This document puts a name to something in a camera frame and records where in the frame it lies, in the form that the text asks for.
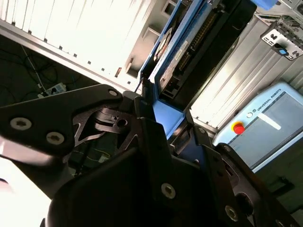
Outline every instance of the black cable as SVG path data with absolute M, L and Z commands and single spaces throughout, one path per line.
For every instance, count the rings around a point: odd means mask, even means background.
M 38 91 L 30 91 L 30 92 L 27 92 L 25 95 L 23 95 L 23 97 L 20 99 L 20 102 L 23 102 L 23 101 L 25 101 L 25 98 L 28 96 L 28 95 L 30 95 L 30 94 L 40 94 Z
M 12 98 L 13 98 L 13 100 L 14 100 L 13 103 L 16 103 L 16 102 L 17 102 L 16 97 L 14 96 L 14 94 L 10 91 L 10 89 L 9 89 L 7 86 L 4 86 L 4 85 L 1 85 L 1 84 L 0 84 L 0 87 L 3 87 L 4 89 L 6 89 L 6 90 L 10 93 L 10 95 L 12 96 Z
M 7 61 L 7 62 L 11 62 L 11 63 L 14 63 L 14 64 L 17 64 L 17 65 L 21 65 L 23 66 L 28 74 L 30 75 L 31 79 L 35 82 L 35 83 L 39 83 L 39 81 L 36 80 L 35 77 L 33 77 L 31 75 L 31 73 L 38 73 L 40 75 L 40 78 L 41 80 L 43 80 L 44 83 L 46 84 L 57 84 L 58 83 L 58 78 L 59 78 L 59 75 L 58 75 L 58 71 L 56 69 L 56 67 L 54 66 L 53 63 L 51 62 L 47 62 L 47 59 L 45 59 L 44 57 L 42 56 L 39 56 L 37 54 L 29 54 L 28 56 L 26 56 L 24 59 L 22 57 L 20 57 L 19 55 L 15 54 L 15 53 L 12 53 L 12 52 L 9 52 L 9 51 L 6 51 L 2 48 L 0 48 L 0 51 L 4 52 L 4 53 L 7 53 L 7 54 L 10 54 L 12 56 L 15 56 L 17 57 L 20 62 L 18 61 L 13 61 L 13 60 L 9 60 L 9 59 L 4 59 L 4 58 L 0 58 L 0 60 L 4 60 L 4 61 Z M 31 61 L 33 62 L 35 69 L 33 69 L 33 67 L 29 66 L 28 65 L 28 59 L 31 59 Z M 42 67 L 38 67 L 37 66 L 37 62 L 35 61 L 35 58 L 36 59 L 40 59 L 40 60 L 43 60 L 45 61 L 46 63 L 42 66 Z M 54 70 L 54 74 L 55 74 L 55 78 L 54 79 L 50 79 L 48 78 L 45 74 L 44 74 L 44 71 L 49 69 L 49 68 L 52 68 Z M 70 85 L 70 84 L 75 84 L 77 81 L 79 81 L 81 79 L 81 76 L 79 76 L 78 78 L 76 78 L 75 80 L 72 80 L 71 82 L 67 82 L 67 83 L 64 83 L 66 85 Z

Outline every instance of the screw head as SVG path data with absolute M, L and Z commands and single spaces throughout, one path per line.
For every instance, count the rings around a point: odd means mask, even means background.
M 46 135 L 46 140 L 50 144 L 60 145 L 64 142 L 64 136 L 56 131 L 52 131 Z
M 10 125 L 13 129 L 24 131 L 32 127 L 32 123 L 29 119 L 24 117 L 16 117 L 10 121 Z
M 176 196 L 176 191 L 169 183 L 163 183 L 161 185 L 161 191 L 163 195 L 169 199 L 173 199 Z
M 226 205 L 225 206 L 225 212 L 231 220 L 233 220 L 234 222 L 238 221 L 238 214 L 237 214 L 237 212 L 235 211 L 234 208 L 232 208 L 231 206 Z
M 118 93 L 115 92 L 115 91 L 113 91 L 113 90 L 109 90 L 109 93 L 110 93 L 112 96 L 117 96 L 117 95 L 118 95 Z
M 228 151 L 228 152 L 231 151 L 230 147 L 228 147 L 227 145 L 224 145 L 223 147 L 224 147 L 224 149 L 225 149 L 226 151 Z
M 203 128 L 199 128 L 199 131 L 200 131 L 201 133 L 205 133 L 205 130 L 204 130 Z

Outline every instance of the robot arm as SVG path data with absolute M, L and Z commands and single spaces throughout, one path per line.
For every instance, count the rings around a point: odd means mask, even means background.
M 1 156 L 42 190 L 54 188 L 46 227 L 299 226 L 231 147 L 211 147 L 190 115 L 171 151 L 152 105 L 135 93 L 97 85 L 3 107 L 0 116 Z M 118 134 L 116 154 L 63 177 L 74 146 L 105 132 Z

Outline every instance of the cable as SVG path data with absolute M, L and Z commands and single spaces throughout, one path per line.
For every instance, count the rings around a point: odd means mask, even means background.
M 22 49 L 23 49 L 25 55 L 28 57 L 27 52 L 26 52 L 26 50 L 24 49 L 24 47 L 23 47 L 22 45 L 21 45 L 21 47 L 22 47 Z M 29 63 L 32 65 L 33 69 L 36 70 L 35 67 L 34 67 L 34 65 L 32 64 L 32 61 L 30 60 L 30 58 L 28 58 L 28 60 L 29 60 Z M 41 87 L 42 87 L 43 90 L 46 92 L 46 89 L 45 89 L 45 87 L 43 86 L 43 83 L 42 83 L 42 81 L 41 81 L 41 79 L 40 79 L 39 74 L 38 74 L 37 72 L 35 72 L 35 73 L 36 73 L 36 75 L 37 75 L 37 77 L 38 77 L 38 80 L 39 80 L 39 82 L 40 82 Z
M 82 152 L 80 152 L 80 151 L 77 151 L 77 150 L 73 150 L 73 152 L 75 152 L 75 153 L 80 153 L 80 154 L 83 154 L 83 155 L 84 155 L 84 153 L 82 153 Z M 88 158 L 89 160 L 92 160 L 92 161 L 96 161 L 96 162 L 99 161 L 99 160 L 96 160 L 96 159 L 92 159 L 92 158 L 90 158 L 90 157 L 88 157 L 88 156 L 86 156 L 86 158 Z
M 30 94 L 40 94 L 39 92 L 37 92 L 37 91 L 30 91 L 30 92 L 27 92 L 21 99 L 20 99 L 20 102 L 23 102 L 24 101 L 24 99 L 26 98 L 26 96 L 28 96 L 28 95 L 30 95 Z
M 101 152 L 101 153 L 103 153 L 103 154 L 107 155 L 108 157 L 110 157 L 110 154 L 106 153 L 105 151 L 98 150 L 98 149 L 95 149 L 95 148 L 94 148 L 94 150 L 99 151 L 99 152 Z
M 13 98 L 13 100 L 14 100 L 13 103 L 16 103 L 16 102 L 17 102 L 16 97 L 14 96 L 14 94 L 10 91 L 10 89 L 9 89 L 7 86 L 4 86 L 4 85 L 1 85 L 1 84 L 0 84 L 0 87 L 5 88 L 5 89 L 10 93 L 10 95 L 12 96 L 12 98 Z
M 17 65 L 20 65 L 20 66 L 23 66 L 28 74 L 30 75 L 31 79 L 35 82 L 35 83 L 40 83 L 42 84 L 41 82 L 44 82 L 46 84 L 57 84 L 58 83 L 58 71 L 56 69 L 56 67 L 54 66 L 53 63 L 51 62 L 46 62 L 46 64 L 44 64 L 42 67 L 38 67 L 38 64 L 36 63 L 35 61 L 35 58 L 36 59 L 40 59 L 42 61 L 46 61 L 45 58 L 37 55 L 37 54 L 27 54 L 27 52 L 25 51 L 24 47 L 21 45 L 24 53 L 26 54 L 26 57 L 23 59 L 22 57 L 20 57 L 19 55 L 15 54 L 15 53 L 12 53 L 12 52 L 9 52 L 9 51 L 6 51 L 2 48 L 0 48 L 0 52 L 4 52 L 6 54 L 9 54 L 9 55 L 12 55 L 12 56 L 15 56 L 19 59 L 20 62 L 18 61 L 13 61 L 13 60 L 9 60 L 9 59 L 5 59 L 5 58 L 0 58 L 0 60 L 4 60 L 4 61 L 7 61 L 7 62 L 11 62 L 11 63 L 14 63 L 14 64 L 17 64 Z M 55 74 L 55 79 L 52 80 L 50 78 L 48 78 L 44 73 L 43 71 L 49 69 L 49 68 L 53 68 L 54 70 L 54 74 Z M 35 73 L 38 77 L 38 81 L 32 76 L 31 72 Z M 67 83 L 64 83 L 66 85 L 70 85 L 70 84 L 73 84 L 75 87 L 76 87 L 76 82 L 78 82 L 78 80 L 81 79 L 81 76 L 77 77 L 75 79 L 75 77 L 72 75 L 72 81 L 71 82 L 67 82 Z

